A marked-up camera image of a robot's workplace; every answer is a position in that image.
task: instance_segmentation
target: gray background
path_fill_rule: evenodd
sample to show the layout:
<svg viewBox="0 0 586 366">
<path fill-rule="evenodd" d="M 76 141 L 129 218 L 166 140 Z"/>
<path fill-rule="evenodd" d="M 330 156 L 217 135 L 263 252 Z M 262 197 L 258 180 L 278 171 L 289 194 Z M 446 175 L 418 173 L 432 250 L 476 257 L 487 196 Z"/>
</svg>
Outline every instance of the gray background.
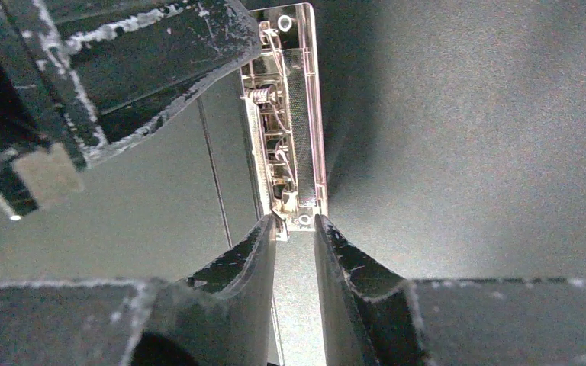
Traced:
<svg viewBox="0 0 586 366">
<path fill-rule="evenodd" d="M 330 218 L 345 235 L 410 278 L 586 278 L 586 2 L 314 5 Z M 240 109 L 231 83 L 214 88 L 202 115 L 237 241 L 255 220 Z M 0 277 L 176 279 L 221 254 L 198 107 L 86 172 L 65 205 L 0 213 Z M 285 245 L 287 364 L 321 364 L 312 242 Z"/>
</svg>

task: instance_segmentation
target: chipped black paint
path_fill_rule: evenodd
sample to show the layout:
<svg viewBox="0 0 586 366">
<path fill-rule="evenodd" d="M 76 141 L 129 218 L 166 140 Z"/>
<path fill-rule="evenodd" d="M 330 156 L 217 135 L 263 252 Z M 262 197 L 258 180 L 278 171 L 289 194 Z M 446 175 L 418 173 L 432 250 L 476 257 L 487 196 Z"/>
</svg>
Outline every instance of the chipped black paint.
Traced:
<svg viewBox="0 0 586 366">
<path fill-rule="evenodd" d="M 4 149 L 59 142 L 78 170 L 104 162 L 257 56 L 257 32 L 237 0 L 0 0 Z M 37 208 L 30 195 L 9 204 Z"/>
<path fill-rule="evenodd" d="M 577 278 L 409 281 L 316 218 L 328 365 L 586 364 Z"/>
<path fill-rule="evenodd" d="M 331 365 L 417 364 L 421 352 L 404 279 L 316 216 L 315 252 L 325 353 Z"/>
<path fill-rule="evenodd" d="M 0 195 L 11 208 L 8 214 L 22 217 L 37 209 L 12 162 L 50 142 L 61 142 L 72 163 L 84 167 L 75 140 L 0 3 Z"/>
<path fill-rule="evenodd" d="M 176 284 L 0 282 L 0 364 L 266 364 L 273 222 Z"/>
</svg>

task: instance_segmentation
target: screw hole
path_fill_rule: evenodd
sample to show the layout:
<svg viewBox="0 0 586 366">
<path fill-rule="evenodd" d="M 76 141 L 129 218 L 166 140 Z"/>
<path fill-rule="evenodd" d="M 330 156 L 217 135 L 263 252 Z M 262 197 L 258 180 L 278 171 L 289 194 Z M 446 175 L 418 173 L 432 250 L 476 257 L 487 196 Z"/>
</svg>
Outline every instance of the screw hole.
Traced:
<svg viewBox="0 0 586 366">
<path fill-rule="evenodd" d="M 277 28 L 282 32 L 288 32 L 293 27 L 293 19 L 288 15 L 282 15 L 277 20 Z"/>
<path fill-rule="evenodd" d="M 309 215 L 300 215 L 298 221 L 300 221 L 302 225 L 308 225 L 311 223 L 311 217 L 309 217 Z"/>
</svg>

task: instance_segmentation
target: spring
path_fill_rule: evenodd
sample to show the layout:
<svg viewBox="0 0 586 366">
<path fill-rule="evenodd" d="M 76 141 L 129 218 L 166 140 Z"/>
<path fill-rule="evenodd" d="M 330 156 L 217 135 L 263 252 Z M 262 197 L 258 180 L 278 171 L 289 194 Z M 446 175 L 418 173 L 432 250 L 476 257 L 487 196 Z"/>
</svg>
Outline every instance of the spring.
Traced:
<svg viewBox="0 0 586 366">
<path fill-rule="evenodd" d="M 246 96 L 255 104 L 267 104 L 275 100 L 276 93 L 275 86 L 268 85 L 259 89 L 249 89 Z"/>
</svg>

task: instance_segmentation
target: worn paint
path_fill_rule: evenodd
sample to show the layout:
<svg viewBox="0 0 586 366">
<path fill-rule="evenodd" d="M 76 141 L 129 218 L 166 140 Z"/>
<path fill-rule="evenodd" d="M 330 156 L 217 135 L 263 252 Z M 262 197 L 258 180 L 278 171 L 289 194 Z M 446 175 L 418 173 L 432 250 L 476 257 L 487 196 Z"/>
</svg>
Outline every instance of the worn paint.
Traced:
<svg viewBox="0 0 586 366">
<path fill-rule="evenodd" d="M 38 59 L 34 63 L 37 64 L 37 68 L 39 69 L 39 71 L 41 71 L 41 72 L 46 71 L 46 64 L 48 63 L 48 60 Z"/>
<path fill-rule="evenodd" d="M 212 26 L 210 25 L 210 19 L 208 18 L 210 12 L 206 8 L 204 8 L 200 2 L 197 3 L 197 5 L 198 16 L 203 18 L 205 20 L 205 24 L 208 26 L 208 33 L 210 34 L 210 42 L 212 43 L 212 48 L 214 48 L 214 50 L 216 50 L 217 53 L 221 54 L 221 51 L 219 50 L 217 43 L 214 41 L 214 33 L 212 32 Z"/>
<path fill-rule="evenodd" d="M 92 155 L 93 154 L 93 151 L 91 151 L 91 150 L 92 150 L 93 146 L 86 145 L 86 143 L 84 143 L 84 139 L 81 138 L 77 134 L 77 127 L 72 122 L 72 119 L 71 119 L 71 117 L 69 116 L 68 113 L 64 113 L 64 121 L 66 122 L 66 126 L 68 126 L 69 130 L 71 132 L 73 132 L 73 134 L 72 134 L 73 139 L 77 143 L 77 146 L 79 147 L 79 150 L 82 152 L 82 154 L 85 155 L 85 156 L 87 156 L 88 153 L 90 152 L 89 155 Z"/>
<path fill-rule="evenodd" d="M 576 356 L 572 361 L 574 364 L 586 364 L 586 355 Z"/>
<path fill-rule="evenodd" d="M 37 35 L 39 37 L 42 50 L 45 52 L 48 60 L 54 64 L 59 75 L 66 79 L 66 75 L 68 74 L 75 89 L 76 99 L 86 109 L 86 112 L 89 115 L 89 120 L 91 122 L 96 122 L 98 120 L 97 109 L 86 94 L 84 85 L 82 85 L 80 82 L 77 72 L 71 70 L 70 58 L 64 49 L 60 32 L 57 30 L 55 23 L 53 23 L 53 19 L 50 17 L 50 13 L 48 12 L 46 5 L 41 0 L 32 0 L 32 2 L 33 5 L 39 10 L 39 19 L 41 19 L 46 24 L 48 29 L 47 34 L 40 32 Z M 104 139 L 104 135 L 102 134 L 101 136 L 97 136 L 97 138 L 102 141 Z"/>
<path fill-rule="evenodd" d="M 370 297 L 370 296 L 363 296 L 363 294 L 354 291 L 353 287 L 352 287 L 352 292 L 354 292 L 354 294 L 357 294 L 358 296 L 360 296 L 364 301 L 368 302 L 368 303 L 379 303 L 383 300 L 387 300 L 390 296 L 398 293 L 398 292 L 402 292 L 404 290 L 405 287 L 405 281 L 404 280 L 400 280 L 394 287 L 392 287 L 388 292 L 384 293 L 381 296 L 377 296 L 377 297 Z"/>
<path fill-rule="evenodd" d="M 461 288 L 464 287 L 477 287 L 480 288 L 481 284 L 474 282 L 474 281 L 455 281 L 456 284 L 458 284 Z"/>
<path fill-rule="evenodd" d="M 36 88 L 37 84 L 28 84 L 28 85 L 15 85 L 14 88 L 17 90 L 27 90 Z"/>
<path fill-rule="evenodd" d="M 103 24 L 96 30 L 73 34 L 66 41 L 66 49 L 69 54 L 76 55 L 84 46 L 88 46 L 89 42 L 114 40 L 118 36 L 117 29 L 121 29 L 124 33 L 138 31 L 139 29 L 149 27 L 163 19 L 171 18 L 182 12 L 183 8 L 181 5 L 174 3 L 152 9 L 145 13 L 138 13 L 120 21 Z"/>
<path fill-rule="evenodd" d="M 43 287 L 52 288 L 94 288 L 102 286 L 131 286 L 136 289 L 137 295 L 131 299 L 126 298 L 123 300 L 123 307 L 127 308 L 131 314 L 131 332 L 129 339 L 127 340 L 127 347 L 121 361 L 120 366 L 126 366 L 131 361 L 134 354 L 134 349 L 140 341 L 143 334 L 145 324 L 151 315 L 151 306 L 156 299 L 158 286 L 153 286 L 151 283 L 142 280 L 106 280 L 106 279 L 93 279 L 84 281 L 3 281 L 0 282 L 0 289 L 7 287 L 16 288 L 30 288 L 38 289 Z M 112 323 L 118 322 L 122 317 L 120 311 L 113 312 L 110 316 Z M 84 322 L 83 328 L 85 330 L 90 329 L 91 323 L 95 321 L 93 316 L 87 316 Z"/>
<path fill-rule="evenodd" d="M 502 294 L 499 291 L 493 291 L 490 293 L 491 297 L 496 298 L 498 300 L 506 300 L 507 299 L 507 295 Z"/>
<path fill-rule="evenodd" d="M 225 5 L 226 7 L 226 15 L 228 16 L 229 19 L 233 19 L 234 17 L 237 16 L 237 12 L 234 11 L 234 9 L 232 9 L 230 6 L 228 6 L 228 4 Z"/>
<path fill-rule="evenodd" d="M 84 85 L 82 85 L 82 82 L 79 80 L 77 71 L 71 70 L 69 74 L 75 86 L 75 93 L 77 93 L 77 99 L 82 102 L 84 108 L 86 108 L 87 112 L 89 113 L 89 120 L 91 120 L 91 122 L 97 122 L 97 108 L 95 107 L 95 104 L 93 104 L 91 99 L 89 99 L 89 96 L 86 94 L 86 90 L 84 89 Z M 97 136 L 97 138 L 99 138 L 101 141 L 104 140 L 106 142 L 106 137 L 104 136 L 104 134 L 102 134 L 101 136 Z"/>
<path fill-rule="evenodd" d="M 70 67 L 69 58 L 61 52 L 63 47 L 60 32 L 55 27 L 53 19 L 50 17 L 50 13 L 41 0 L 32 0 L 33 5 L 39 10 L 39 19 L 41 19 L 48 28 L 48 33 L 39 33 L 41 49 L 45 52 L 49 61 L 54 64 L 57 69 L 57 73 L 64 78 L 66 77 L 66 69 Z"/>
<path fill-rule="evenodd" d="M 567 280 L 567 282 L 575 287 L 584 287 L 585 286 L 585 280 L 583 280 L 582 278 L 569 278 Z"/>
<path fill-rule="evenodd" d="M 197 287 L 201 287 L 201 286 L 205 286 L 206 284 L 208 284 L 207 281 L 204 280 L 195 280 L 194 284 L 192 284 L 193 288 L 197 288 Z"/>
<path fill-rule="evenodd" d="M 425 364 L 426 366 L 440 366 L 436 360 L 432 357 L 430 357 L 429 355 L 425 355 L 422 358 L 423 364 Z"/>
<path fill-rule="evenodd" d="M 426 325 L 423 322 L 423 314 L 419 306 L 419 295 L 417 294 L 417 284 L 414 281 L 407 281 L 404 286 L 407 305 L 410 308 L 410 314 L 414 329 L 417 331 L 417 343 L 420 348 L 423 346 L 423 333 L 426 330 Z"/>
<path fill-rule="evenodd" d="M 196 82 L 186 93 L 177 97 L 164 110 L 160 111 L 151 120 L 146 122 L 143 126 L 137 128 L 132 134 L 123 139 L 110 143 L 102 148 L 91 149 L 84 153 L 84 158 L 89 168 L 110 159 L 113 156 L 120 155 L 125 150 L 130 149 L 143 141 L 147 140 L 157 130 L 160 124 L 167 124 L 171 118 L 176 116 L 180 111 L 185 109 L 192 101 L 194 101 L 210 84 L 222 78 L 228 73 L 234 71 L 236 68 L 243 65 L 247 59 L 251 58 L 255 52 L 254 45 L 247 47 L 243 54 L 239 55 L 234 61 L 223 65 L 222 67 L 209 72 L 203 79 Z"/>
</svg>

